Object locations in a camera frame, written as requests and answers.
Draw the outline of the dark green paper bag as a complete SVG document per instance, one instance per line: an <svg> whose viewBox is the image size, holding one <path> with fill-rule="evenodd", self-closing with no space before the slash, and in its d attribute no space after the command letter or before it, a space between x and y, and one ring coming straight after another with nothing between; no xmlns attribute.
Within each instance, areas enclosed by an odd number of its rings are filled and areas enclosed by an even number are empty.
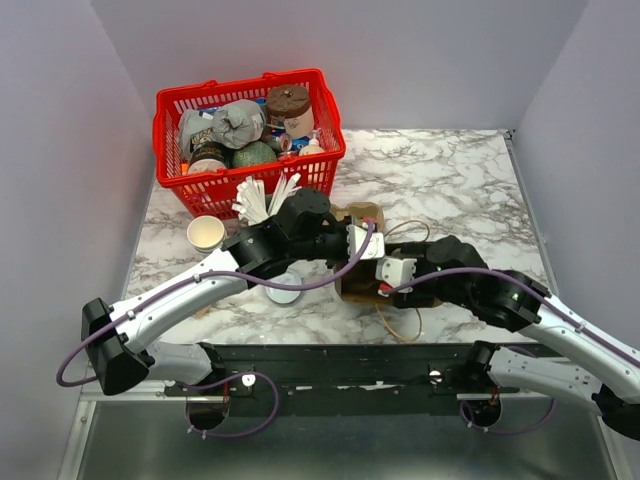
<svg viewBox="0 0 640 480"><path fill-rule="evenodd" d="M417 316L417 332L412 336L402 334L395 329L383 311L393 304L394 296L389 292L393 288L412 280L416 276L417 261L401 258L399 253L385 252L387 237L398 228L409 224L418 224L425 228L429 239L429 226L417 219L401 222L388 234L378 230L375 218L353 217L353 223L347 227L349 260L352 260L361 248L365 248L357 263L336 282L334 290L337 298L353 304L371 306L377 313L380 323L386 331L401 343L415 343L423 334L424 320L419 307L413 307Z"/></svg>

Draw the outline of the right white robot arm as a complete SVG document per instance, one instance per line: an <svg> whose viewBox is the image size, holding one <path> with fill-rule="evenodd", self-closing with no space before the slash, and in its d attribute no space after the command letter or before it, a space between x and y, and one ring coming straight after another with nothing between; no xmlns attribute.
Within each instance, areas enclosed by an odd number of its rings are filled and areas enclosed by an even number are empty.
<svg viewBox="0 0 640 480"><path fill-rule="evenodd" d="M376 265L379 293L398 308L450 303L482 322L554 350L568 364L529 358L476 342L466 384L526 389L581 405L617 433L639 437L639 351L601 330L542 284L514 270L493 270L454 236L387 247Z"/></svg>

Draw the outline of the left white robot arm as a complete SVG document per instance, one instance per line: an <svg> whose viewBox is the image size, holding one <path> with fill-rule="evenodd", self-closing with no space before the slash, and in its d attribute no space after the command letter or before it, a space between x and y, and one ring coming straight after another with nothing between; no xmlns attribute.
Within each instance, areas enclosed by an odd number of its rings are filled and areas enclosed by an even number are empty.
<svg viewBox="0 0 640 480"><path fill-rule="evenodd" d="M160 337L206 306L285 273L298 260L340 265L349 257L349 217L337 219L328 197L303 188L267 220L246 226L189 270L135 299L82 308L81 338L106 395L144 380L197 385L212 377L218 359L205 344L172 345Z"/></svg>

